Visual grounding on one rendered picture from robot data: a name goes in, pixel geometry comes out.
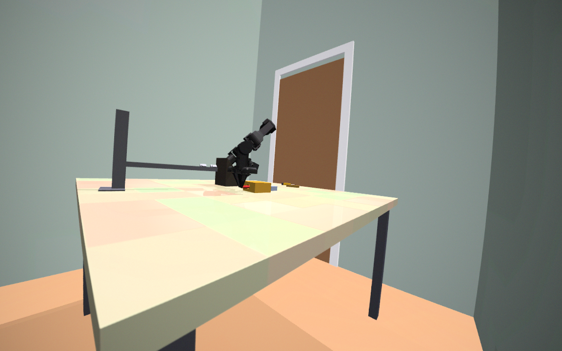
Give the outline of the yellow block with round hole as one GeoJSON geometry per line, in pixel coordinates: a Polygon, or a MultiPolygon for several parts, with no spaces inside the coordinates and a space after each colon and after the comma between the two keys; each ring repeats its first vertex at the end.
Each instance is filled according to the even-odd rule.
{"type": "Polygon", "coordinates": [[[249,186],[249,188],[244,188],[243,191],[250,193],[271,193],[271,183],[262,181],[245,181],[244,186],[249,186]]]}

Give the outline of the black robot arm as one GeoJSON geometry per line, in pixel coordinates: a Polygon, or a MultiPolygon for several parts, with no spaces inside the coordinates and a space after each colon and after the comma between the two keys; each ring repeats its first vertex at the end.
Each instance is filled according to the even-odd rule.
{"type": "MultiPolygon", "coordinates": [[[[273,133],[275,130],[275,124],[270,119],[264,120],[263,124],[260,126],[260,129],[258,131],[253,131],[253,133],[247,134],[247,136],[243,138],[244,141],[240,142],[240,144],[233,148],[231,150],[232,153],[230,151],[228,153],[228,157],[226,158],[228,158],[231,164],[233,164],[234,162],[236,163],[235,157],[237,157],[237,155],[248,156],[248,154],[251,153],[252,150],[258,150],[258,148],[260,148],[261,142],[263,142],[264,135],[273,133]]],[[[248,167],[256,168],[258,170],[259,164],[252,162],[250,159],[248,161],[248,167]]]]}

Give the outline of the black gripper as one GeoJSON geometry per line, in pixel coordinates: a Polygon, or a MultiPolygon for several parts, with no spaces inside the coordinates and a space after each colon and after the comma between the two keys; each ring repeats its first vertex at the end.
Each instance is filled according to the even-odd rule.
{"type": "Polygon", "coordinates": [[[237,155],[236,166],[228,166],[227,171],[233,172],[233,176],[236,179],[238,188],[243,188],[246,178],[251,174],[257,174],[258,170],[256,168],[248,167],[248,161],[250,158],[244,155],[237,155]]]}

